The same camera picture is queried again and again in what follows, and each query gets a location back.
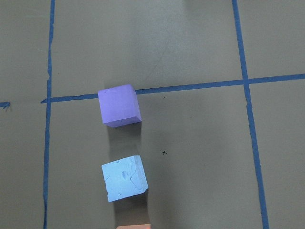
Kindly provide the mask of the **orange foam block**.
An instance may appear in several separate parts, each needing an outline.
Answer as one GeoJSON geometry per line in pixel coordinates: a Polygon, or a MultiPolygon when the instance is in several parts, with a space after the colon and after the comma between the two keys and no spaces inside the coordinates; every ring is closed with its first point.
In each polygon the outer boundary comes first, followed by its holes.
{"type": "Polygon", "coordinates": [[[123,226],[118,226],[116,229],[151,229],[151,225],[150,224],[123,225],[123,226]]]}

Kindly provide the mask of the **light blue foam block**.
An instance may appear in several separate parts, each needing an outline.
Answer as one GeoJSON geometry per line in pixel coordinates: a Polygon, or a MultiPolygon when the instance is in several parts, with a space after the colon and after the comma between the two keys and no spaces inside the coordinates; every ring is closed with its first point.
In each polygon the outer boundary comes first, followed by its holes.
{"type": "Polygon", "coordinates": [[[134,155],[101,165],[109,202],[144,193],[148,183],[141,157],[134,155]]]}

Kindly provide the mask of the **purple foam block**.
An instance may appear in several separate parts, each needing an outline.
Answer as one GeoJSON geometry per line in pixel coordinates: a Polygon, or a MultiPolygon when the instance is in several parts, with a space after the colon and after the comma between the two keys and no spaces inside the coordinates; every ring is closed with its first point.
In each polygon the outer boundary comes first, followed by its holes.
{"type": "Polygon", "coordinates": [[[115,128],[142,121],[137,94],[130,84],[98,92],[102,123],[115,128]]]}

